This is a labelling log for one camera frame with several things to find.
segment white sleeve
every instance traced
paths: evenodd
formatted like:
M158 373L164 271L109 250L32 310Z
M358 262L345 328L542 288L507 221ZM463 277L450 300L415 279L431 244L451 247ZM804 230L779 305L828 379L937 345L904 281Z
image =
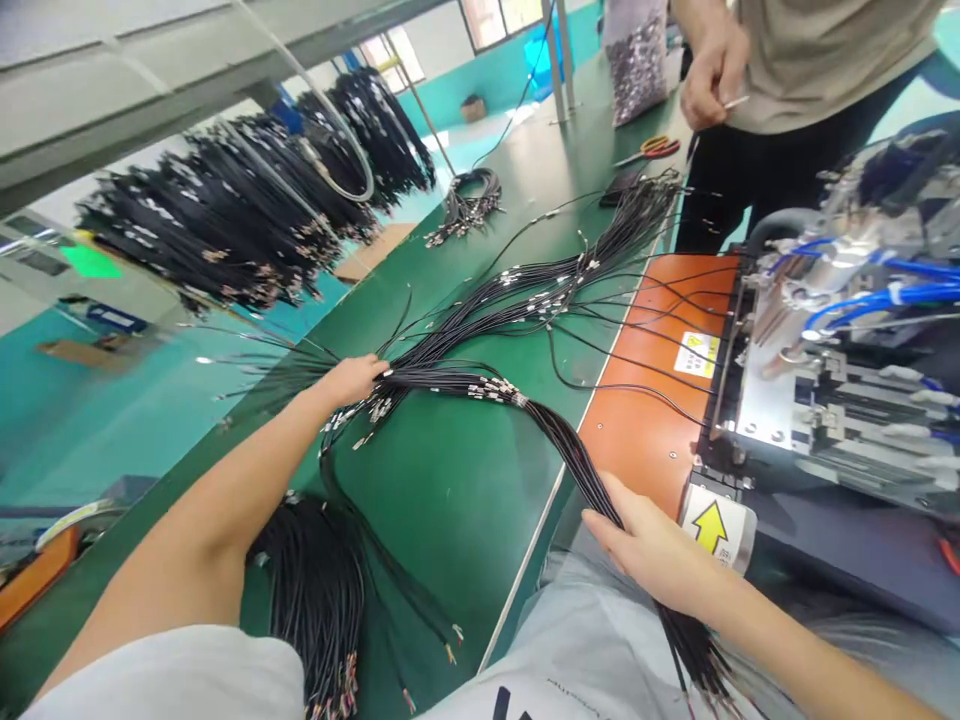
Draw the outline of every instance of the white sleeve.
M74 673L22 720L302 720L303 664L273 638L192 625L141 638Z

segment workbench surface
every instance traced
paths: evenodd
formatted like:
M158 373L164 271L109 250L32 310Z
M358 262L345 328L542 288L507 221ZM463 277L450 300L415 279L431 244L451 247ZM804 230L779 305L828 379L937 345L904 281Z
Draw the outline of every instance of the workbench surface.
M442 208L436 208L308 337L341 356L375 350L400 320L408 283L413 292L410 321L461 296L465 281L479 277L528 220L603 189L614 175L612 164L636 152L644 139L661 132L688 137L676 98L614 133L602 55L585 63L575 82L581 104L572 119L557 125L553 100L548 99L485 160L500 176L505 213L495 213L484 230L427 249L424 236L443 217ZM682 164L686 151L684 142L677 156L657 161L650 171ZM490 272L581 251L583 240L577 230L593 241L613 216L612 210L596 205L598 197L573 203L532 226ZM609 295L636 285L636 278L619 278L585 294ZM428 322L423 320L409 334L423 332ZM604 348L612 346L617 332L611 324L582 317L569 318L569 326ZM565 377L595 384L606 356L563 334L556 334L555 340ZM389 356L411 342L393 347ZM564 387L556 378L543 331L481 338L460 346L454 355L496 367L526 395L548 404L574 426L592 395ZM250 406L250 399L244 399L231 415L241 416ZM29 702L110 577L151 525L203 472L266 420L260 416L211 431L0 638L0 696L11 709ZM455 649L458 666L448 667L436 639L409 613L399 615L406 680L422 710L475 674L481 661L495 659L505 649L521 605L511 601L529 592L556 520L556 512L548 512L551 503L558 493L562 497L569 492L570 483L561 483L559 455L524 414L461 398L414 393L367 444L357 451L351 450L352 444L345 437L335 450L341 482L386 545L436 594L466 635L463 646ZM316 449L294 481L299 488L311 485L319 487ZM524 575L528 567L531 572ZM248 632L266 633L267 600L263 571L251 570L242 619ZM499 643L494 647L491 638L501 627L506 629L496 633ZM371 652L380 655L382 648L373 647ZM367 663L360 683L362 714L379 718L408 714L396 678L382 657Z

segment cardboard box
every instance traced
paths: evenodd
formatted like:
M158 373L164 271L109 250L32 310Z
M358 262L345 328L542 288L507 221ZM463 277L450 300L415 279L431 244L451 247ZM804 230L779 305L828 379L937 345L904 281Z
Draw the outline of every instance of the cardboard box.
M358 248L350 257L337 265L334 276L347 283L356 285L363 280L394 248L407 239L416 227L413 223L393 223L383 228L372 245Z

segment label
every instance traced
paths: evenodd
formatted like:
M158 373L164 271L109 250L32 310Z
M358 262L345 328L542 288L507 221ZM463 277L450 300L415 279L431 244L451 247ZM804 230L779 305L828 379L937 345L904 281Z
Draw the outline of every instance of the label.
M757 515L730 498L689 485L681 527L711 555L737 572L746 572L753 554Z
M121 327L130 327L133 325L133 320L130 318L117 315L109 310L105 311L100 317L102 317L104 320L112 322L114 325L120 325Z
M719 352L720 338L704 333L685 332L673 369L688 375L712 378Z

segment scissors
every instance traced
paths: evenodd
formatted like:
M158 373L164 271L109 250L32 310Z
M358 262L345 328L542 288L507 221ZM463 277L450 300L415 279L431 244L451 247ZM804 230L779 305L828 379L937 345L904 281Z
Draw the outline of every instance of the scissors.
M671 140L666 135L657 135L643 141L640 146L640 152L634 153L625 160L614 163L615 168L629 165L637 160L656 160L662 157L670 157L680 149L679 140Z

